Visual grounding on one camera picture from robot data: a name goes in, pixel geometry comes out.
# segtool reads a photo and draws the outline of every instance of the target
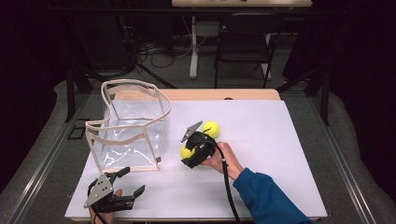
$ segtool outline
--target chair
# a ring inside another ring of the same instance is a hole
[[[268,64],[262,71],[265,88],[276,46],[283,30],[283,19],[268,13],[233,13],[219,23],[218,45],[215,59],[215,88],[218,87],[219,62]]]

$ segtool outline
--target transparent tote bag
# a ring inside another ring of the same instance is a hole
[[[155,86],[133,79],[102,84],[104,119],[86,122],[86,137],[100,173],[159,170],[168,146],[169,99]]]

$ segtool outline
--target blue sleeve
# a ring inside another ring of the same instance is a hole
[[[313,223],[269,175],[255,174],[245,168],[233,182],[233,186],[257,224]]]

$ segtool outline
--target hand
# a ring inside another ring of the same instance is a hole
[[[116,193],[114,194],[120,197],[122,195],[122,189],[117,189]],[[99,213],[99,214],[107,224],[113,223],[114,213]],[[91,224],[103,224],[102,221],[99,219],[99,217],[96,216],[96,214],[92,211],[91,208],[90,208],[90,215],[91,215]]]
[[[235,154],[233,154],[233,150],[228,143],[220,142],[218,143],[218,146],[221,148],[221,151],[224,154],[224,159],[228,164],[228,176],[235,180],[238,178],[244,168],[241,166],[241,164],[239,164],[238,159],[235,157]],[[211,158],[204,160],[201,165],[211,166],[223,174],[222,158],[218,150],[215,151]]]

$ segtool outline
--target white table surface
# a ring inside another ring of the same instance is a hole
[[[174,101],[169,119],[169,148],[162,155],[160,171],[129,173],[117,178],[114,188],[132,195],[142,185],[146,191],[133,210],[116,213],[129,220],[233,220],[223,176],[209,167],[193,169],[180,161],[180,140],[187,127],[202,120],[220,126],[218,142],[230,143],[243,166],[270,175],[308,217],[326,217],[326,210],[303,149],[283,101]],[[83,208],[89,184],[99,176],[92,154],[65,213],[87,220]],[[233,201],[242,219],[251,218],[238,192]]]

